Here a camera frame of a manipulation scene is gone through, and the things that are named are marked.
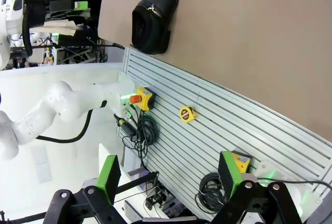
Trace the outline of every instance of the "yellow tape measure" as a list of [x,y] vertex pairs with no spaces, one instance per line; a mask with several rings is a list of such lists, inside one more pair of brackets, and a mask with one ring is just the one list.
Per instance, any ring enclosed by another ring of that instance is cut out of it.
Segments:
[[193,111],[193,108],[190,106],[184,106],[180,109],[179,112],[180,118],[183,122],[189,123],[193,121],[196,117],[195,112]]

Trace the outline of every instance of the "bolt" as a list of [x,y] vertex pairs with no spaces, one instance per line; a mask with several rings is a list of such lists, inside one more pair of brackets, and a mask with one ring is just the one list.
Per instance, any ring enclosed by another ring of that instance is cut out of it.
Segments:
[[273,187],[272,187],[274,190],[279,190],[280,189],[280,186],[278,185],[278,184],[275,184],[275,185],[273,185]]
[[246,184],[245,184],[245,187],[247,188],[247,189],[251,189],[252,188],[252,184],[251,183],[249,183],[249,182],[247,182]]

